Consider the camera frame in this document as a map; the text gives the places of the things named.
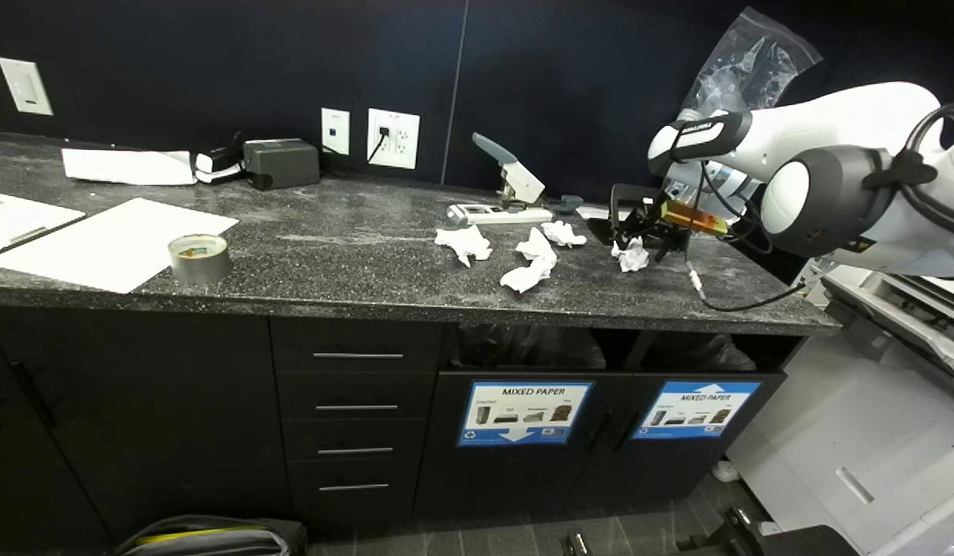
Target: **sticker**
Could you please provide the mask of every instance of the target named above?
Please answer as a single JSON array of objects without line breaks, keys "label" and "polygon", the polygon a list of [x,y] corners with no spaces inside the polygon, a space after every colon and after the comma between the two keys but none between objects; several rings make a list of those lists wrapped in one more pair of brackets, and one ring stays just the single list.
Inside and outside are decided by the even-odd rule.
[{"label": "sticker", "polygon": [[593,382],[476,382],[464,447],[567,445]]},{"label": "sticker", "polygon": [[720,437],[758,382],[666,380],[637,441]]}]

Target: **granite countertop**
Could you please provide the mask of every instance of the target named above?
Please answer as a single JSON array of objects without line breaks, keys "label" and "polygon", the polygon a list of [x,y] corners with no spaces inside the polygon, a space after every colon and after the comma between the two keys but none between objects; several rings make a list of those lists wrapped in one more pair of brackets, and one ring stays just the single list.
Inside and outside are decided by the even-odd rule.
[{"label": "granite countertop", "polygon": [[[305,188],[256,192],[246,181],[199,188],[125,188],[70,181],[59,142],[0,131],[0,192],[75,205],[108,210],[131,198],[234,217],[224,232],[233,271],[220,293],[183,290],[169,269],[135,293],[98,293],[0,269],[0,305],[98,309],[98,310],[210,310],[278,317],[405,317],[498,322],[646,331],[814,334],[837,326],[804,298],[754,310],[714,310],[694,295],[682,257],[622,273],[608,247],[593,241],[559,251],[545,284],[529,295],[499,288],[521,266],[517,244],[529,225],[484,225],[494,257],[464,269],[436,228],[447,228],[451,199],[488,194],[436,185],[376,185],[324,178]],[[770,271],[722,241],[694,236],[693,260],[714,298],[749,303],[781,290]]]}]

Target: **floor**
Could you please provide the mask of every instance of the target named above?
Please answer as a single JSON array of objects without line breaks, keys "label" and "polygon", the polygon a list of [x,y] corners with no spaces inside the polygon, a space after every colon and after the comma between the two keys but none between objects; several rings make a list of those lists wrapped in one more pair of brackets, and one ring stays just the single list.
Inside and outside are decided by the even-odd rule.
[{"label": "floor", "polygon": [[312,544],[312,556],[567,556],[584,531],[593,556],[666,556],[675,539],[706,534],[725,506],[764,515],[749,492],[706,474],[685,499],[554,518],[481,518],[451,524],[386,524]]}]

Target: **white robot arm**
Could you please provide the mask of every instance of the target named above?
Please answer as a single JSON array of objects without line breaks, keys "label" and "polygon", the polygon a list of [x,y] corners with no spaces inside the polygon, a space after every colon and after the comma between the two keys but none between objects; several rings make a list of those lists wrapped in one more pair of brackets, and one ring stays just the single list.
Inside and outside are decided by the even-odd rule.
[{"label": "white robot arm", "polygon": [[758,210],[745,217],[776,247],[954,273],[954,145],[943,149],[943,118],[954,120],[954,108],[938,108],[924,86],[854,86],[804,104],[665,126],[649,161],[682,199],[706,181],[725,205],[745,210],[767,185]]}]

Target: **wall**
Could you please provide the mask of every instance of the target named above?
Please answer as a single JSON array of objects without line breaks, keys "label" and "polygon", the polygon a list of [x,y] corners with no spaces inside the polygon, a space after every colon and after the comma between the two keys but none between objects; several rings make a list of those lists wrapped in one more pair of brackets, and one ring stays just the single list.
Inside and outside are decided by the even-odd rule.
[{"label": "wall", "polygon": [[[301,131],[318,104],[423,115],[425,181],[498,185],[469,142],[498,136],[554,192],[603,199],[641,181],[741,0],[12,0],[0,53],[51,71],[56,120],[0,126],[143,149]],[[824,65],[786,98],[913,77],[954,98],[954,11],[943,0],[754,0]]]}]

